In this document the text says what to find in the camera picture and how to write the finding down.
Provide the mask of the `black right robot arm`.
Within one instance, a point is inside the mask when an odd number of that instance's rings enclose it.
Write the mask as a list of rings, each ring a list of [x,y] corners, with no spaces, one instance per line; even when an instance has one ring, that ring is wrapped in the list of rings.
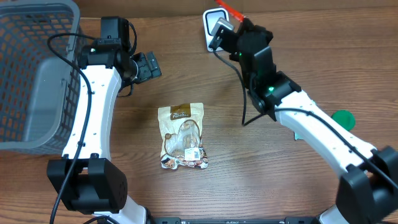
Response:
[[[211,48],[229,53],[227,64],[236,67],[244,92],[260,116],[297,133],[329,164],[339,185],[333,206],[315,223],[379,223],[397,210],[397,151],[378,150],[324,113],[272,58],[272,33],[248,18],[235,29],[218,19]]]

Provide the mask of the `green lid white jar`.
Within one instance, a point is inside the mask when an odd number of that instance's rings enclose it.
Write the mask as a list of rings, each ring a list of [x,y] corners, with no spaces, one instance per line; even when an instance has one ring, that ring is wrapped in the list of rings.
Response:
[[[348,110],[338,110],[331,118],[347,131],[351,131],[356,124],[354,115]]]

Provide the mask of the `light green wipes packet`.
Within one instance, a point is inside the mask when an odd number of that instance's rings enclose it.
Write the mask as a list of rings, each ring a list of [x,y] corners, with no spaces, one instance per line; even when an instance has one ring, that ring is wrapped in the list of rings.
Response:
[[[297,133],[294,133],[294,138],[295,138],[295,140],[300,140],[301,139],[301,137]]]

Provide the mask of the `red candy bar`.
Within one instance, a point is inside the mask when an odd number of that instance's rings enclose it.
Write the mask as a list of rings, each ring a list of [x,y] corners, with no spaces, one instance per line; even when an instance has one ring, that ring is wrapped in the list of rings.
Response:
[[[214,0],[214,2],[219,5],[220,7],[222,7],[223,9],[226,9],[227,12],[233,16],[237,21],[239,22],[243,22],[244,20],[244,15],[235,10],[233,7],[231,7],[230,5],[226,4],[223,0]]]

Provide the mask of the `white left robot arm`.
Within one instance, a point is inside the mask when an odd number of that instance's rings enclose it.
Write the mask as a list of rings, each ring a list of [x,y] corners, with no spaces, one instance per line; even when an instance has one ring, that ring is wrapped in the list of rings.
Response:
[[[152,52],[137,52],[137,34],[122,17],[103,17],[101,33],[71,67],[83,80],[72,133],[60,159],[47,165],[55,206],[90,216],[90,223],[154,223],[127,192],[126,175],[111,161],[110,130],[120,92],[161,76]]]

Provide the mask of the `brown snack pouch red label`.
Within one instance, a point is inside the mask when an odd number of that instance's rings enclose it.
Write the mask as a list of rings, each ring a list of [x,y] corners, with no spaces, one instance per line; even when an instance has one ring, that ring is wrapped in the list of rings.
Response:
[[[208,167],[208,156],[202,140],[203,117],[203,103],[186,103],[158,109],[162,168],[176,170],[180,166],[196,169]]]

